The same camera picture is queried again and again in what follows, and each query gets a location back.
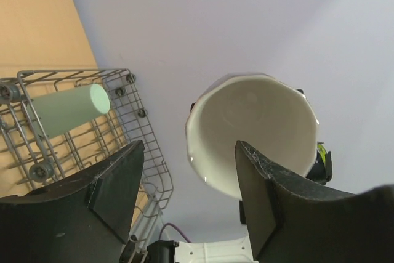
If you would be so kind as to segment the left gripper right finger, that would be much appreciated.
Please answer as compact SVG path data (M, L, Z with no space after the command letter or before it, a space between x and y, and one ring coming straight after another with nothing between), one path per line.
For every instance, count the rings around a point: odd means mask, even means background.
M245 141L236 170L258 262L392 262L393 186L360 194L308 180Z

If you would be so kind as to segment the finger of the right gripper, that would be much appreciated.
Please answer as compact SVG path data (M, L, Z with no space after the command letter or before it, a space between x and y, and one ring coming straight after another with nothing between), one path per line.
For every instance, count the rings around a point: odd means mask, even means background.
M332 157L331 151L326 150L323 144L323 142L317 143L316 160L306 178L326 185L332 179Z

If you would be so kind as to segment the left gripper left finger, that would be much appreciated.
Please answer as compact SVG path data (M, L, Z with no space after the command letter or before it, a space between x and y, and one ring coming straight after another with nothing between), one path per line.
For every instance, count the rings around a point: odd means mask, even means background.
M118 262L143 163L138 140L25 196L1 198L1 261Z

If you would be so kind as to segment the black white-lined mug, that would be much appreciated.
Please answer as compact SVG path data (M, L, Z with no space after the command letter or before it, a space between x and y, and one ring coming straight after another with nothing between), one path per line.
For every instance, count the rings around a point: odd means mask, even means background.
M239 200L237 141L306 176L316 160L318 126L302 91L263 73L231 73L215 81L190 110L188 161L206 185Z

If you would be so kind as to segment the green plastic cup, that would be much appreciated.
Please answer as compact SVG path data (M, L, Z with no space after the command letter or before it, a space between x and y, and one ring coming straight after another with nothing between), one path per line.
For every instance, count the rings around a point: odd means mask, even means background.
M35 97L26 109L37 133L51 139L107 114L110 100L102 86L90 84Z

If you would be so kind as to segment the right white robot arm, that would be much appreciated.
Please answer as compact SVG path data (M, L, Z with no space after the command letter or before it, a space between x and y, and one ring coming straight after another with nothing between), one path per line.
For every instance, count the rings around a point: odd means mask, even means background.
M332 179L331 151L317 143L317 156L307 178L321 185ZM184 241L163 240L166 228L173 228ZM158 240L145 250L137 250L137 237L132 235L121 253L119 262L258 262L253 259L249 237L212 243L192 243L187 236L172 223L160 228Z

